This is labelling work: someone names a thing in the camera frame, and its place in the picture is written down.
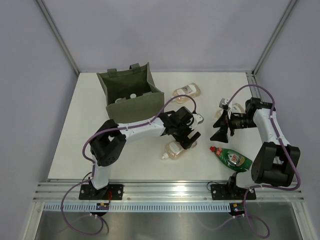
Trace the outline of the amber soap bottle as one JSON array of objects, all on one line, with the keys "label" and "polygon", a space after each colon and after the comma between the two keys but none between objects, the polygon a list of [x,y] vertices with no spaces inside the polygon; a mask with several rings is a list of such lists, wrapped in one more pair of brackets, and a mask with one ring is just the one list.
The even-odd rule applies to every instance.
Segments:
[{"label": "amber soap bottle", "polygon": [[180,95],[188,95],[192,98],[198,97],[201,94],[201,90],[199,88],[199,86],[192,82],[188,85],[185,85],[183,87],[177,88],[173,91],[172,96],[179,96],[177,98],[175,98],[174,100],[179,103],[179,104],[183,104],[186,101],[190,100],[188,97],[185,96],[180,96]]},{"label": "amber soap bottle", "polygon": [[[214,120],[218,120],[222,114],[223,114],[224,110],[220,109],[218,110],[215,115],[214,115]],[[231,106],[231,109],[228,110],[228,113],[231,114],[244,114],[245,113],[245,109],[239,104],[239,103],[233,103]]]},{"label": "amber soap bottle", "polygon": [[191,144],[190,148],[184,149],[179,142],[171,141],[165,145],[161,159],[177,160],[179,157],[181,157],[181,155],[194,148],[197,144],[197,141],[195,141]]}]

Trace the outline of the grey Murrayle bottle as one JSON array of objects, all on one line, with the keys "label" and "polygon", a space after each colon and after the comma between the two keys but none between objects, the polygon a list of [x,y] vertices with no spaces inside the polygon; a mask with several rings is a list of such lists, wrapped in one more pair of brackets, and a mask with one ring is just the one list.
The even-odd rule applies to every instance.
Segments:
[{"label": "grey Murrayle bottle", "polygon": [[121,102],[124,102],[126,100],[126,98],[118,98],[115,100],[115,103],[121,103]]}]

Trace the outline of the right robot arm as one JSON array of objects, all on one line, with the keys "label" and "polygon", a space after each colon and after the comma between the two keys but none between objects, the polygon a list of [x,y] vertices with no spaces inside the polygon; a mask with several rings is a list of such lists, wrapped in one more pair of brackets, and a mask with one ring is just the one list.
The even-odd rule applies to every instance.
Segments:
[{"label": "right robot arm", "polygon": [[253,186],[289,187],[295,176],[301,152],[282,134],[272,103],[252,97],[245,102],[245,112],[233,112],[230,100],[223,98],[219,107],[221,116],[213,127],[217,132],[213,142],[228,143],[235,130],[257,128],[262,145],[253,161],[234,150],[211,146],[210,151],[227,167],[234,170],[227,183],[211,183],[213,200],[254,200]]}]

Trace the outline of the green Fairy dish soap bottle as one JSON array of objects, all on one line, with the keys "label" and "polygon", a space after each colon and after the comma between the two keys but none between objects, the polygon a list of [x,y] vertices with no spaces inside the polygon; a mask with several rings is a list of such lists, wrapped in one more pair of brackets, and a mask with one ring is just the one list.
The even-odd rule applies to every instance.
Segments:
[{"label": "green Fairy dish soap bottle", "polygon": [[235,150],[216,146],[209,149],[227,168],[237,173],[248,171],[253,164],[251,159]]}]

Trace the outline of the white square lotion bottle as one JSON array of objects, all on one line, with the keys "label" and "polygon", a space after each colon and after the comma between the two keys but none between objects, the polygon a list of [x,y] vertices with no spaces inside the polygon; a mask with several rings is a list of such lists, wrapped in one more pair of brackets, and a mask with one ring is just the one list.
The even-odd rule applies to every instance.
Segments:
[{"label": "white square lotion bottle", "polygon": [[130,94],[131,99],[136,98],[136,97],[137,97],[137,95],[135,93]]}]

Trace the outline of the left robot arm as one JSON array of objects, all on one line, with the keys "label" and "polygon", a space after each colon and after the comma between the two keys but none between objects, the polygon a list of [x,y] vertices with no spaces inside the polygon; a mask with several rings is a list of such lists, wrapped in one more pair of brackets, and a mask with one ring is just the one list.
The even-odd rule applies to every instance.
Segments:
[{"label": "left robot arm", "polygon": [[121,155],[124,146],[132,141],[146,137],[172,136],[184,150],[190,149],[201,134],[195,128],[204,118],[186,107],[177,111],[160,112],[142,121],[116,123],[109,119],[90,137],[88,144],[93,156],[93,172],[90,180],[90,194],[96,199],[103,199],[108,192],[109,166]]}]

